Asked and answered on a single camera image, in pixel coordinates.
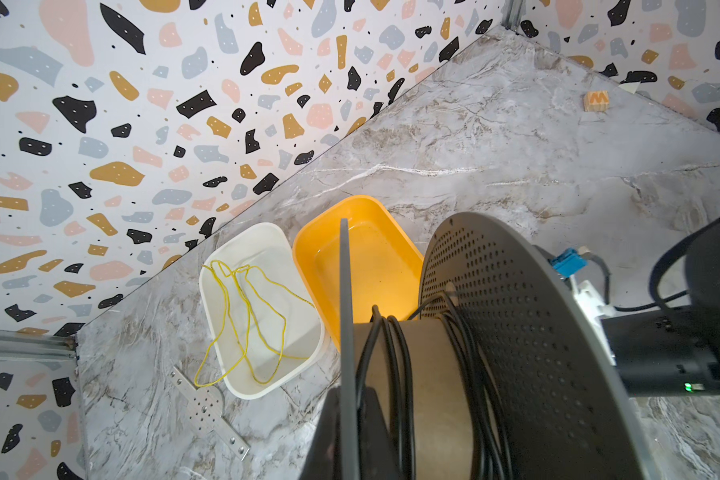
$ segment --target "wooden cube with letter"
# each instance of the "wooden cube with letter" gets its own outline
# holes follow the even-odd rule
[[[588,91],[584,96],[584,111],[605,111],[608,109],[608,92]]]

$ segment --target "yellow string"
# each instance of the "yellow string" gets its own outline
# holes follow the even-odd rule
[[[219,270],[224,277],[226,277],[226,278],[229,278],[230,276],[232,277],[232,280],[235,282],[235,287],[237,288],[238,295],[240,295],[240,298],[246,304],[248,321],[247,321],[247,329],[246,329],[246,346],[245,346],[245,348],[243,348],[242,344],[240,343],[240,336],[237,333],[237,328],[235,328],[235,323],[232,321],[232,314],[231,314],[231,309],[230,309],[230,292],[226,288],[226,285],[224,285],[222,280],[216,274],[216,270],[213,268],[213,264],[218,264]],[[259,295],[258,290],[256,290],[256,288],[253,286],[253,283],[251,283],[251,281],[248,279],[248,273],[250,273],[251,270],[256,269],[259,272],[261,272],[261,274],[264,276],[265,280],[267,280],[269,283],[271,283],[273,285],[278,285],[279,287],[283,288],[285,291],[287,291],[294,297],[298,298],[302,302],[305,302],[308,305],[310,305],[312,308],[314,308],[315,306],[311,302],[309,302],[308,300],[304,300],[297,294],[291,292],[287,286],[270,280],[269,277],[264,273],[264,270],[262,270],[261,267],[259,267],[257,265],[244,265],[244,266],[240,266],[239,268],[232,270],[224,262],[221,262],[220,260],[212,260],[210,263],[210,266],[203,265],[203,267],[210,270],[211,274],[213,274],[213,279],[216,281],[216,283],[219,285],[219,288],[222,291],[222,294],[224,296],[224,314],[222,316],[221,330],[219,331],[219,334],[216,335],[216,338],[213,339],[211,344],[208,345],[208,348],[206,349],[205,357],[202,359],[200,368],[197,370],[197,373],[195,374],[194,383],[195,383],[196,387],[203,388],[203,387],[208,387],[208,386],[217,384],[218,382],[223,380],[224,377],[229,375],[232,370],[237,368],[237,366],[240,364],[240,362],[243,359],[246,360],[246,363],[248,364],[248,368],[251,371],[251,375],[252,375],[253,379],[261,385],[266,385],[275,377],[275,374],[277,374],[277,371],[280,368],[280,362],[282,361],[283,358],[292,359],[292,360],[306,360],[308,358],[308,357],[290,356],[290,355],[283,354],[283,349],[285,348],[285,344],[286,344],[286,327],[288,325],[288,320],[280,312],[275,310],[275,308],[272,305],[270,305],[269,302],[264,300],[261,295]],[[243,274],[243,273],[245,274],[243,279],[248,283],[251,290],[253,290],[253,293],[255,293],[256,296],[259,298],[259,300],[261,302],[264,302],[269,307],[269,309],[272,310],[272,312],[277,314],[282,319],[282,338],[281,338],[281,344],[280,344],[279,351],[270,347],[268,341],[264,338],[264,335],[261,332],[261,328],[259,327],[259,321],[256,318],[256,313],[253,311],[253,306],[251,305],[250,300],[248,299],[248,295],[246,295],[245,291],[240,286],[240,282],[237,279],[237,274]],[[250,344],[250,331],[251,331],[251,317],[253,317],[253,321],[256,324],[256,330],[259,332],[259,338],[261,339],[262,342],[264,342],[264,345],[266,346],[266,348],[270,352],[278,354],[277,366],[275,367],[275,371],[272,372],[269,379],[267,379],[265,381],[261,381],[256,377],[256,373],[253,371],[253,366],[251,365],[250,360],[248,359],[248,347]],[[208,360],[208,355],[210,354],[211,348],[213,347],[213,345],[216,344],[216,341],[218,341],[219,338],[221,338],[221,335],[224,333],[224,327],[226,325],[227,318],[230,319],[230,324],[232,325],[232,331],[235,333],[235,340],[237,341],[238,346],[240,346],[240,350],[242,351],[242,356],[240,356],[240,358],[237,360],[237,362],[235,362],[235,364],[229,370],[224,372],[224,374],[221,377],[219,377],[217,380],[215,380],[214,382],[199,384],[197,379],[200,376],[200,371],[202,370],[203,366],[206,364],[206,361]]]

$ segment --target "terrazzo wall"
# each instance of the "terrazzo wall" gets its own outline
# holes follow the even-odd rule
[[[0,361],[0,480],[85,478],[75,362]]]
[[[0,330],[77,332],[503,4],[0,0]]]
[[[720,0],[525,0],[520,30],[720,132]]]

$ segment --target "plastic container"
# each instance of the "plastic container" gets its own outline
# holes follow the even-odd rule
[[[293,258],[326,329],[339,348],[338,226],[349,223],[352,310],[369,322],[376,304],[398,320],[416,309],[424,257],[378,200],[349,197],[309,222],[293,242]]]
[[[277,225],[261,223],[251,226],[216,249],[205,264],[210,266],[212,260],[220,260],[232,269],[248,264],[258,265],[272,281],[287,286],[291,292],[311,301],[307,288],[293,263],[288,239]],[[215,264],[214,267],[217,275],[230,292],[232,320],[240,335],[240,343],[244,347],[246,344],[245,334],[248,331],[246,305],[237,293],[232,278],[223,277],[218,264]],[[269,345],[279,352],[282,319],[256,297],[243,277],[243,274],[239,274],[238,280],[250,299],[262,334]],[[242,360],[237,368],[225,377],[224,383],[234,396],[253,400],[278,388],[313,364],[324,351],[326,330],[318,313],[310,305],[301,302],[281,287],[267,282],[257,270],[251,270],[248,278],[259,294],[288,320],[283,353],[290,356],[307,357],[306,360],[283,358],[277,374],[267,385],[260,385],[254,381],[246,361]],[[222,326],[224,297],[213,274],[206,268],[202,268],[200,272],[200,296],[206,310],[211,338],[216,338]],[[214,347],[222,372],[226,372],[242,355],[242,349],[235,339],[229,320],[227,320],[224,333]],[[259,332],[256,330],[253,320],[251,320],[248,358],[256,376],[261,380],[269,378],[278,360],[278,354],[269,351],[259,338]]]

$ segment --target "silver metal plate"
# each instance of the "silver metal plate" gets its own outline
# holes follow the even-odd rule
[[[197,435],[204,437],[211,431],[216,432],[230,447],[232,453],[242,461],[251,447],[222,417],[224,398],[221,391],[214,386],[196,389],[175,366],[169,374],[169,379],[189,402],[186,417],[196,429]]]

